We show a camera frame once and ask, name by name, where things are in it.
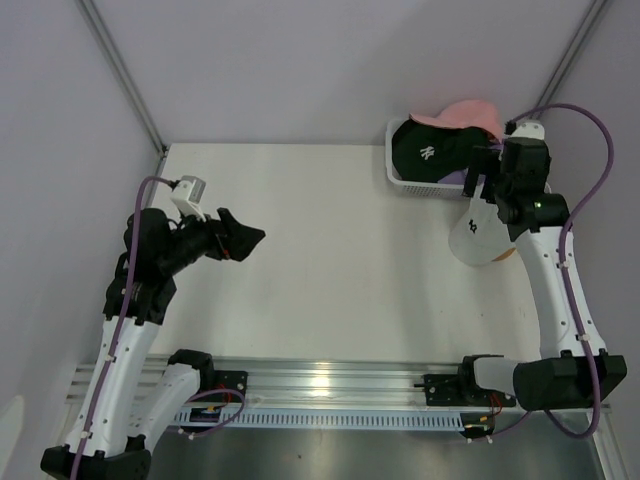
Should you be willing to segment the dark green NY cap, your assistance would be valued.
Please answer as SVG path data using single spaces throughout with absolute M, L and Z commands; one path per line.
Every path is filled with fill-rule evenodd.
M 391 161 L 402 180 L 439 183 L 467 170 L 475 153 L 494 144 L 481 128 L 440 128 L 406 120 L 391 136 Z

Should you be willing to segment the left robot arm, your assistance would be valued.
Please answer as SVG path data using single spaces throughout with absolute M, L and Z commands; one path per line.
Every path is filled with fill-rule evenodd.
M 212 356 L 180 349 L 154 390 L 142 402 L 135 400 L 147 355 L 177 291 L 174 278 L 202 257 L 242 262 L 265 236 L 226 208 L 216 217 L 184 216 L 176 227 L 157 208 L 129 217 L 126 250 L 106 292 L 97 363 L 64 443 L 43 453 L 45 473 L 55 479 L 147 477 L 153 451 L 175 415 L 216 388 Z

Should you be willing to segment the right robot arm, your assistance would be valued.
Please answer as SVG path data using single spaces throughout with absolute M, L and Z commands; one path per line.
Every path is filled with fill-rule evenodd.
M 589 311 L 573 256 L 572 215 L 565 198 L 545 190 L 551 156 L 540 137 L 514 134 L 500 152 L 475 160 L 485 176 L 466 216 L 450 235 L 462 262 L 484 266 L 509 249 L 523 261 L 534 298 L 540 357 L 464 358 L 457 395 L 477 404 L 491 391 L 526 411 L 597 409 L 627 374 L 611 355 Z

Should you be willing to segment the white NY baseball cap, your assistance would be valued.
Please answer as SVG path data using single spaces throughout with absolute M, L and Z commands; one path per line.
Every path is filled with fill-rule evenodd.
M 498 218 L 496 205 L 479 197 L 478 186 L 469 207 L 458 220 L 448 237 L 453 255 L 466 265 L 479 267 L 492 263 L 492 259 L 511 247 L 507 227 Z

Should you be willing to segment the pink baseball cap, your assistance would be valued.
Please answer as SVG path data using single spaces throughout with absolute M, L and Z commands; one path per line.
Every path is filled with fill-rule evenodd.
M 444 108 L 437 116 L 410 113 L 419 124 L 442 129 L 478 128 L 501 140 L 503 126 L 497 107 L 485 100 L 463 100 Z

